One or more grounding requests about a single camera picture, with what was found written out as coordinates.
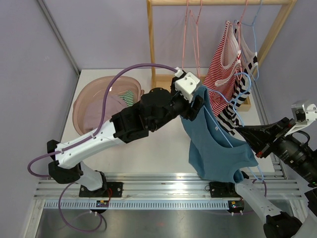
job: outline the plastic tub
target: plastic tub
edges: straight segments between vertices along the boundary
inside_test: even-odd
[[[95,79],[87,84],[79,93],[73,105],[73,125],[78,134],[83,135],[89,131],[84,129],[84,117],[87,107],[94,101],[104,98],[106,88],[114,76],[106,76]],[[123,95],[128,90],[133,92],[133,102],[136,103],[144,94],[140,83],[131,77],[118,78],[110,89],[109,95]]]

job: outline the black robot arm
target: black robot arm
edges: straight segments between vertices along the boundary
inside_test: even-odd
[[[181,91],[175,89],[175,82],[185,75],[186,73],[173,78],[171,92],[163,88],[154,88],[142,95],[141,100],[133,106],[113,115],[111,122],[116,131],[113,136],[129,143],[149,136],[149,131],[160,129],[178,115],[194,120],[204,102],[200,96],[189,102]]]

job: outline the black mount bracket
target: black mount bracket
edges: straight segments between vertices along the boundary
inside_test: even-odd
[[[107,189],[95,192],[95,191],[89,191],[85,186],[81,185],[79,190],[79,197],[104,197],[109,198],[109,189],[112,191],[112,197],[122,197],[123,192],[123,183],[122,182],[106,182]]]
[[[210,182],[209,183],[210,196],[212,198],[218,197],[239,197],[236,193],[234,183],[231,182]]]
[[[48,153],[54,152],[59,144],[56,140],[50,140],[47,142]],[[76,182],[83,172],[81,171],[80,164],[77,164],[71,169],[64,169],[59,167],[59,162],[55,160],[55,155],[52,155],[52,162],[49,163],[49,175],[59,184],[67,184],[71,182]]]

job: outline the clothing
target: clothing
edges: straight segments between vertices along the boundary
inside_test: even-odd
[[[252,75],[255,68],[258,66],[258,53],[252,52],[247,43],[244,40],[243,34],[242,34],[242,27],[240,29],[240,46],[242,50],[242,57],[241,57],[241,66],[242,70],[248,74],[249,76]],[[235,37],[238,38],[238,29],[237,27],[234,30]],[[238,82],[235,82],[234,86],[234,95],[233,98],[237,98],[240,93],[243,93],[247,91],[249,88],[249,79],[246,75],[242,75],[241,80]],[[237,109],[241,104],[244,103],[244,101],[249,96],[250,91],[246,94],[241,95],[238,98],[237,104],[235,108]],[[236,127],[240,126],[242,123],[239,119],[239,117],[236,115],[236,113],[233,110],[234,102],[231,102],[227,107],[225,107],[222,112],[218,115],[217,120],[219,124],[222,126],[222,128],[231,133],[232,135],[235,134]]]
[[[106,114],[104,122],[111,119],[112,115],[120,112],[126,107],[128,106],[122,98],[116,95],[108,95],[106,101]],[[84,116],[85,133],[96,129],[99,126],[102,112],[103,100],[94,101],[87,107]]]
[[[201,86],[195,92],[204,99],[204,105],[211,110],[209,95],[206,87]],[[181,118],[186,133],[191,138],[189,148],[189,163],[195,168],[197,174],[203,179],[219,182],[241,182],[243,175],[240,168],[257,166],[258,163],[250,146],[245,142],[233,138],[223,132],[233,148],[221,134],[221,128],[214,122],[202,107],[195,120]]]
[[[134,104],[133,102],[133,92],[131,90],[128,90],[125,92],[125,94],[119,96],[120,98],[122,98],[125,103],[128,105],[128,107],[132,106]]]
[[[235,74],[240,70],[240,54],[233,26],[229,21],[226,21],[221,42],[212,58],[203,85],[221,92],[228,101],[231,100],[234,93],[234,83],[237,80]],[[228,104],[218,93],[209,91],[209,96],[212,111],[217,116]]]

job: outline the red striped shirt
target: red striped shirt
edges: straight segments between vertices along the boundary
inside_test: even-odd
[[[234,37],[232,24],[226,21],[222,39],[212,58],[203,84],[212,90],[221,92],[230,101],[234,93],[234,83],[238,80],[234,74],[239,72],[240,66],[238,42]],[[225,80],[225,83],[216,86],[215,83],[217,81],[220,83],[219,80]],[[209,97],[212,111],[215,116],[218,116],[228,104],[218,93],[209,91]]]

